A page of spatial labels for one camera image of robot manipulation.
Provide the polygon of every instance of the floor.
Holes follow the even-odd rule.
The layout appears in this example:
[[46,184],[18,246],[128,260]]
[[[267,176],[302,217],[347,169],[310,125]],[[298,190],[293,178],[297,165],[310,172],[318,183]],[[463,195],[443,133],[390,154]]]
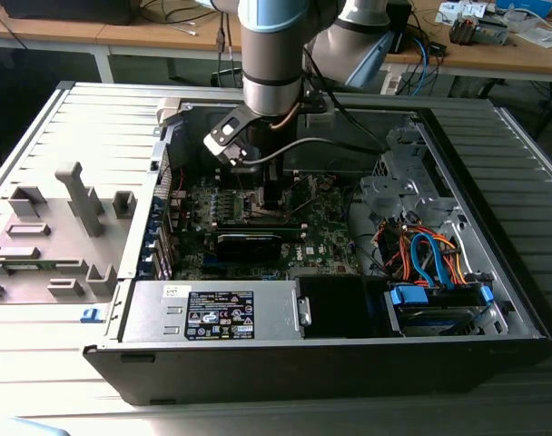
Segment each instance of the floor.
[[[178,84],[168,78],[165,59],[134,56],[112,56],[111,59],[117,83]],[[176,73],[182,78],[179,84],[209,85],[215,68],[215,61],[175,61]],[[383,77],[384,74],[379,74],[371,87],[373,93],[380,91]],[[0,160],[9,155],[60,80],[100,81],[94,60],[88,54],[0,48]],[[441,76],[431,87],[431,94],[444,96],[452,80],[452,77]],[[481,79],[459,77],[454,81],[450,96],[475,96],[483,84]],[[429,87],[422,88],[421,94],[428,92]],[[546,101],[532,84],[516,81],[495,86],[490,100],[508,108],[528,132],[534,130]],[[552,159],[552,124],[538,143]]]

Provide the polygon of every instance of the circuit board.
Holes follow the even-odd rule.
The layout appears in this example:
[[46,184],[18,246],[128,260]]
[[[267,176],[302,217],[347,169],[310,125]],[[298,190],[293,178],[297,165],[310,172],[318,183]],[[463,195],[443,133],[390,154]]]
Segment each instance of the circuit board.
[[[278,211],[261,207],[261,189],[226,190],[201,181],[186,189],[177,232],[175,280],[289,280],[299,275],[359,274],[342,214],[343,189],[333,178],[304,176],[283,195]],[[280,256],[262,262],[221,262],[219,227],[250,234],[276,233]]]

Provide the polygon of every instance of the blue cable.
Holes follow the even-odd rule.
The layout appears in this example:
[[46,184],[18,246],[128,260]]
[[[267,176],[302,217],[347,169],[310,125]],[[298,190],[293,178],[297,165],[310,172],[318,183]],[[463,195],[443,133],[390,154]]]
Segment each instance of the blue cable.
[[421,73],[421,79],[419,80],[418,87],[415,88],[415,91],[413,91],[412,95],[417,95],[419,90],[421,89],[421,86],[423,85],[423,82],[425,82],[425,74],[428,72],[428,52],[426,51],[425,47],[423,46],[423,43],[418,38],[413,38],[413,40],[418,43],[419,48],[421,49],[421,53],[423,54],[423,72]]
[[421,265],[419,265],[418,244],[421,239],[427,239],[429,241],[429,245],[431,246],[431,250],[433,250],[433,258],[436,262],[436,270],[438,270],[439,281],[447,289],[453,289],[454,285],[449,280],[448,272],[444,269],[443,263],[441,262],[441,252],[439,251],[439,244],[435,239],[433,239],[433,236],[428,233],[418,233],[415,235],[413,240],[411,240],[411,263],[413,263],[413,267],[416,269],[419,275],[427,280],[429,286],[435,286],[433,279],[429,277],[429,274],[427,274],[423,270],[423,268],[421,268]]

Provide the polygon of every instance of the power supply label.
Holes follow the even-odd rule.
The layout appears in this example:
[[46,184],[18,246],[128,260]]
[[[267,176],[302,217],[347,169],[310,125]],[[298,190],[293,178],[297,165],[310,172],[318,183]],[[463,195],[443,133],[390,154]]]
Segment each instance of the power supply label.
[[189,341],[254,339],[254,292],[190,292]]

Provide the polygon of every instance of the robotic arm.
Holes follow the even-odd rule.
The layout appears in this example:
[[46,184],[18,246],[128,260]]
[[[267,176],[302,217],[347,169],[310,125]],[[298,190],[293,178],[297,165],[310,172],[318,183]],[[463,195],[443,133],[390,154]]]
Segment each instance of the robotic arm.
[[[325,76],[364,87],[379,71],[392,41],[387,0],[197,1],[225,13],[237,10],[241,22],[245,105],[204,140],[218,159],[234,166],[246,155],[237,141],[244,131],[261,155],[272,154],[296,139],[298,114],[326,110],[322,103],[305,99],[305,48]],[[262,169],[266,206],[276,208],[282,192],[281,156]]]

